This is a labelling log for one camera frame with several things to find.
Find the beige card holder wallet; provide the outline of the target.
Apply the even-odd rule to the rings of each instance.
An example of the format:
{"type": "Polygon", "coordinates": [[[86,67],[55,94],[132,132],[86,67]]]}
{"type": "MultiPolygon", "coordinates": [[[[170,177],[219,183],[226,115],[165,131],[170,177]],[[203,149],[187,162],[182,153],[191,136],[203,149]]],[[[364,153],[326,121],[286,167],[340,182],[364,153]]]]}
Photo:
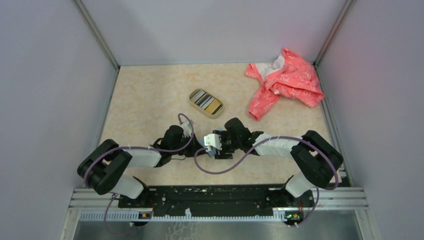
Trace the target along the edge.
{"type": "Polygon", "coordinates": [[[206,146],[205,141],[203,139],[199,140],[199,143],[203,148],[205,148],[205,153],[210,157],[214,158],[217,154],[217,149],[214,146],[206,146]]]}

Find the beige tray of cards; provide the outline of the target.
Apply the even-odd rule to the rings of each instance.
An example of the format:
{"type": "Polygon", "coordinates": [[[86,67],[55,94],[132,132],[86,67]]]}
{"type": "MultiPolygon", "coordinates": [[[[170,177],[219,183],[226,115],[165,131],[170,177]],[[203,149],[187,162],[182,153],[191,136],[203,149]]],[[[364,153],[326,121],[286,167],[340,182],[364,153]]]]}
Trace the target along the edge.
{"type": "Polygon", "coordinates": [[[225,109],[222,100],[203,88],[197,88],[188,95],[189,104],[209,119],[217,119],[225,109]]]}

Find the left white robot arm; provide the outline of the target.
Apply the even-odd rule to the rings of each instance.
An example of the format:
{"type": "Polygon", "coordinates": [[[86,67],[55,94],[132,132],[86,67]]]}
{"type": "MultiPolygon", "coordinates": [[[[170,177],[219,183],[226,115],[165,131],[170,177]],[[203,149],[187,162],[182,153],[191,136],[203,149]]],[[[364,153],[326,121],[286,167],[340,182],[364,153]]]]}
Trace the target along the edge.
{"type": "Polygon", "coordinates": [[[130,198],[138,207],[149,203],[150,193],[137,177],[124,174],[128,168],[160,168],[174,155],[191,158],[203,146],[191,133],[189,126],[170,126],[163,137],[149,147],[119,146],[112,139],[105,140],[77,168],[84,183],[98,195],[114,193],[130,198]]]}

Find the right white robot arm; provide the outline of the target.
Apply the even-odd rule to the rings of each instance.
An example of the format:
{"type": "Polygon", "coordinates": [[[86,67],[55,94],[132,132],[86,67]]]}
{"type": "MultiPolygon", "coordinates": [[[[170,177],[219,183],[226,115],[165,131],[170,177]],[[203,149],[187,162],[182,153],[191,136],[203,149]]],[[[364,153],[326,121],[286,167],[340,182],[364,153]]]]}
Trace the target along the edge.
{"type": "Polygon", "coordinates": [[[331,180],[338,179],[338,169],[344,158],[314,130],[298,137],[270,135],[250,131],[236,117],[224,127],[203,138],[207,151],[215,152],[216,159],[231,159],[236,150],[241,150],[246,156],[281,157],[297,164],[300,171],[287,181],[281,193],[287,206],[295,206],[305,192],[313,188],[325,189],[331,180]]]}

